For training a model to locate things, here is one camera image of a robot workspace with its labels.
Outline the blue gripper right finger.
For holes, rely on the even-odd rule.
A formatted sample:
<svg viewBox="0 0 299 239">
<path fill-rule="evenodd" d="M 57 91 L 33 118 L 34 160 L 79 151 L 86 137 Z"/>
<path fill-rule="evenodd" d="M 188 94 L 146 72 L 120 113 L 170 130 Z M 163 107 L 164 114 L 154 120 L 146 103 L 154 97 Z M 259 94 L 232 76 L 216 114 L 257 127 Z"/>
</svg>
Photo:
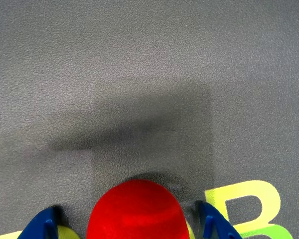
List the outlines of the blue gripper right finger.
<svg viewBox="0 0 299 239">
<path fill-rule="evenodd" d="M 210 203 L 198 201 L 203 239 L 242 239 L 236 229 Z"/>
</svg>

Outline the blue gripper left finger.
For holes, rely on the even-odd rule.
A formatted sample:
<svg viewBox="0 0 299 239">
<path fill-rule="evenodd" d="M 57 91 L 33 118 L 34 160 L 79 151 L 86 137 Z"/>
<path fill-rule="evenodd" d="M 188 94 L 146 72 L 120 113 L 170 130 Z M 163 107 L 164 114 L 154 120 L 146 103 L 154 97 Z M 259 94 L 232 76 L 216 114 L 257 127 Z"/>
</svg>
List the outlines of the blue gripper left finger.
<svg viewBox="0 0 299 239">
<path fill-rule="evenodd" d="M 48 207 L 34 216 L 17 239 L 58 239 L 61 219 L 60 206 Z"/>
</svg>

